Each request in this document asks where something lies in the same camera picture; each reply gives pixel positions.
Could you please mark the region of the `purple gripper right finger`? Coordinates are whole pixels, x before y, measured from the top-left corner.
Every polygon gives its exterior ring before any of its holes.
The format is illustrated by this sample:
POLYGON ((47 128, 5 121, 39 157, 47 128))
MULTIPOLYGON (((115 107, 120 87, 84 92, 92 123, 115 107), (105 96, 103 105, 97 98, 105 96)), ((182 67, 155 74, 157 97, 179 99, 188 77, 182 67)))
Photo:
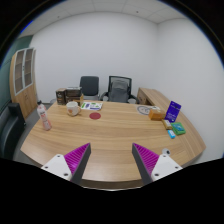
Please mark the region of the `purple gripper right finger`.
POLYGON ((132 144, 132 154, 136 161, 143 185, 147 185, 182 169, 170 155, 155 152, 136 143, 132 144))

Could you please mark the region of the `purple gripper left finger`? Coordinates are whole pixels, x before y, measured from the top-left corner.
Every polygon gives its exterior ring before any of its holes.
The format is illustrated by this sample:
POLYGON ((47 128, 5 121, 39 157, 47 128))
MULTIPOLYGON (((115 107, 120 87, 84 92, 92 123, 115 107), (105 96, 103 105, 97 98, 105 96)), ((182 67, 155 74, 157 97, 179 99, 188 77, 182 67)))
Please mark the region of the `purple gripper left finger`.
POLYGON ((66 155, 56 154, 42 169, 65 180, 79 184, 91 154, 91 145, 84 144, 66 155))

